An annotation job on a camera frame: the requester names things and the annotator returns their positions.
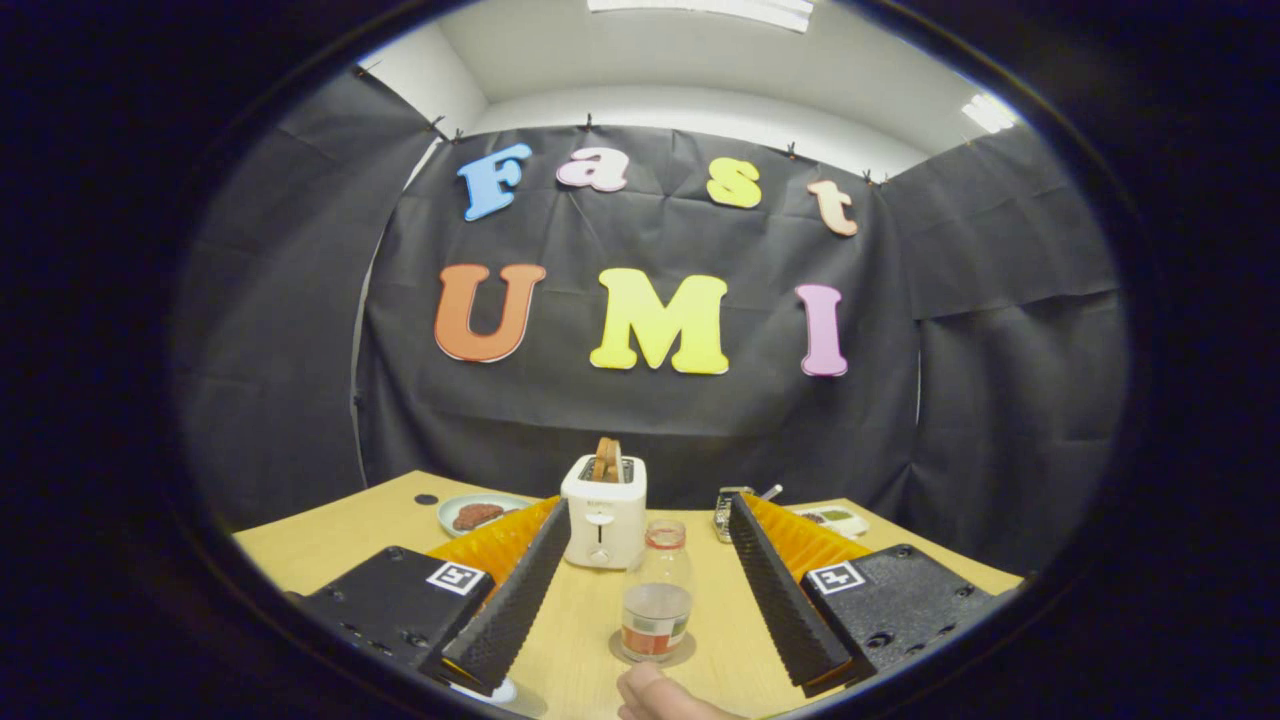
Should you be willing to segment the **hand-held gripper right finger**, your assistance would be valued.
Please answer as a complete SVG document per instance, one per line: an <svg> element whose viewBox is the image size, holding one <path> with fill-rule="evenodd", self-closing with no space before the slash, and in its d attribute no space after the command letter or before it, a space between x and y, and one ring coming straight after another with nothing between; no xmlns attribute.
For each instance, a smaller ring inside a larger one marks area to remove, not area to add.
<svg viewBox="0 0 1280 720"><path fill-rule="evenodd" d="M728 496L728 538L792 685L813 698L919 660L1021 579L847 500Z"/></svg>

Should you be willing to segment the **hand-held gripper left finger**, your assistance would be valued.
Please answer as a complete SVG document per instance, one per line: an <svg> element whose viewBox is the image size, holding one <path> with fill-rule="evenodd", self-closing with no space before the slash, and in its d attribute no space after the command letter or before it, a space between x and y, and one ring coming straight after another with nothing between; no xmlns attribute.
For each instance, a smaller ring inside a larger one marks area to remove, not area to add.
<svg viewBox="0 0 1280 720"><path fill-rule="evenodd" d="M383 664L492 694L524 647L568 541L568 505L549 497L426 553L388 546L291 600Z"/></svg>

